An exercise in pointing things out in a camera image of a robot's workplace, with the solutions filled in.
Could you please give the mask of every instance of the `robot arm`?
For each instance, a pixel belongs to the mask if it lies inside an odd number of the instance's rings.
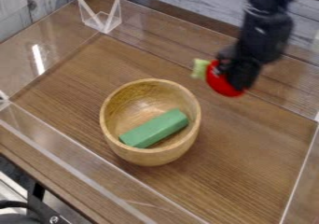
[[[217,73],[225,74],[238,91],[247,90],[262,66],[278,60],[289,43],[293,20],[287,14],[293,0],[250,0],[237,44],[219,52]]]

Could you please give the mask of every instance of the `bowl rim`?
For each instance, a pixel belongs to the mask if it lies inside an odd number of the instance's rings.
[[[197,107],[197,119],[195,119],[195,124],[193,129],[190,130],[190,132],[187,133],[187,135],[177,141],[177,143],[169,147],[155,147],[155,148],[138,148],[138,147],[131,147],[126,144],[123,144],[120,142],[120,140],[118,140],[114,135],[111,134],[111,132],[108,131],[107,127],[106,127],[106,120],[104,120],[104,111],[106,111],[106,106],[110,104],[111,99],[115,97],[115,95],[127,87],[136,85],[139,83],[147,83],[147,82],[159,82],[159,83],[166,83],[170,85],[174,85],[177,87],[179,87],[182,89],[182,91],[185,93],[187,93],[187,95],[190,96],[190,99],[194,101],[195,103],[195,107]],[[199,130],[199,125],[201,125],[201,118],[202,118],[202,110],[201,110],[201,105],[198,102],[198,98],[195,97],[195,95],[191,93],[191,91],[183,87],[181,84],[178,84],[177,82],[167,80],[167,79],[159,79],[159,78],[144,78],[144,79],[139,79],[135,80],[132,82],[126,83],[124,85],[122,85],[118,89],[114,90],[114,92],[108,95],[108,97],[106,98],[104,102],[103,102],[103,107],[100,110],[100,126],[103,128],[103,134],[106,135],[107,139],[111,140],[111,142],[114,142],[114,144],[116,144],[116,146],[134,151],[134,152],[139,152],[139,153],[161,153],[163,151],[169,151],[171,149],[175,149],[177,147],[179,147],[194,135],[194,133]]]

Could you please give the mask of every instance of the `wooden bowl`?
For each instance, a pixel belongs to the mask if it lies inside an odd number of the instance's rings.
[[[190,124],[177,134],[150,148],[130,147],[119,136],[173,108],[187,115]],[[107,97],[100,124],[106,141],[115,153],[142,166],[158,166],[177,160],[198,137],[201,106],[195,95],[178,83],[162,79],[143,79],[123,85]]]

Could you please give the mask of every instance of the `yellow-green object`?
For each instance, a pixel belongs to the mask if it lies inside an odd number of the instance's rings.
[[[131,147],[147,148],[187,125],[187,116],[175,108],[124,133],[120,141]]]
[[[193,78],[206,79],[207,66],[210,64],[211,62],[206,60],[195,59]]]

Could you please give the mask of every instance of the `green block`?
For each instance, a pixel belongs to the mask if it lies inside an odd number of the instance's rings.
[[[147,148],[187,125],[187,116],[175,108],[124,133],[120,141],[131,147]]]

